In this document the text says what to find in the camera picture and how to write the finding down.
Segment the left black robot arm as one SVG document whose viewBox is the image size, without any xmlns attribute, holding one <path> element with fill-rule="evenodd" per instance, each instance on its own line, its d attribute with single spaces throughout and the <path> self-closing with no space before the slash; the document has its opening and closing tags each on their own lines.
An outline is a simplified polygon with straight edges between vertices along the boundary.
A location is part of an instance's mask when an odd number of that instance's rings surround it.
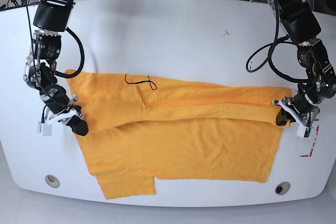
<svg viewBox="0 0 336 224">
<path fill-rule="evenodd" d="M 282 26 L 286 39 L 276 38 L 269 49 L 268 63 L 279 77 L 298 85 L 293 97 L 284 97 L 275 104 L 281 107 L 276 123 L 284 126 L 296 122 L 309 128 L 312 124 L 311 113 L 318 110 L 324 99 L 335 96 L 335 70 L 329 61 L 322 40 L 317 38 L 321 27 L 312 13 L 308 0 L 268 0 L 274 7 L 277 26 Z M 307 78 L 292 78 L 278 69 L 272 62 L 274 48 L 280 43 L 297 47 L 297 59 L 305 68 Z"/>
</svg>

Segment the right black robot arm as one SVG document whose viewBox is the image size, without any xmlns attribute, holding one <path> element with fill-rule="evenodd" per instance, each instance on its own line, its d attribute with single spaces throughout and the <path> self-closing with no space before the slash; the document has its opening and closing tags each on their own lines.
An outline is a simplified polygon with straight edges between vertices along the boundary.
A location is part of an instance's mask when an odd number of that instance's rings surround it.
<svg viewBox="0 0 336 224">
<path fill-rule="evenodd" d="M 85 52 L 78 36 L 68 27 L 68 21 L 76 0 L 40 0 L 33 25 L 37 30 L 30 32 L 31 48 L 25 63 L 23 80 L 33 89 L 38 90 L 40 99 L 45 104 L 38 131 L 43 136 L 51 135 L 53 122 L 68 126 L 80 136 L 88 133 L 88 126 L 81 112 L 75 105 L 78 100 L 74 94 L 67 96 L 65 88 L 58 84 L 58 78 L 71 79 L 81 73 Z M 77 42 L 80 51 L 80 63 L 74 73 L 57 71 L 57 62 L 61 51 L 61 32 L 68 32 Z"/>
</svg>

